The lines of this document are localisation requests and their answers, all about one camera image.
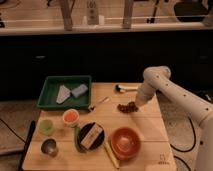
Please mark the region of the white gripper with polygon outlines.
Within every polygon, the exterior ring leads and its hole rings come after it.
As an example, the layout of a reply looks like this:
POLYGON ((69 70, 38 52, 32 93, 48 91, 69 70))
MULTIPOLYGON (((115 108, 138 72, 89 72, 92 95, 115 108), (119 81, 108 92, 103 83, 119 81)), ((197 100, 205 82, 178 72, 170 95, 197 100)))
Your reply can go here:
POLYGON ((154 96, 153 92, 145 92, 141 89, 137 91, 135 104, 137 107, 141 107, 145 105, 148 101, 150 101, 154 96))

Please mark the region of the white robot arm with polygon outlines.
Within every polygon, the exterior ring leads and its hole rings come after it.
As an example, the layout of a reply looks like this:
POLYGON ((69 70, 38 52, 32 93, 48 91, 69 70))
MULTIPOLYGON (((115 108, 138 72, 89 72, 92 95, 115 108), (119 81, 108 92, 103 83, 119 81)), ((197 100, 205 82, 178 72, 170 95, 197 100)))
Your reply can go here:
POLYGON ((202 129, 195 171, 213 171, 213 104, 180 87, 170 80, 167 66, 148 67, 135 97, 137 107, 151 100, 157 90, 181 106, 202 129))

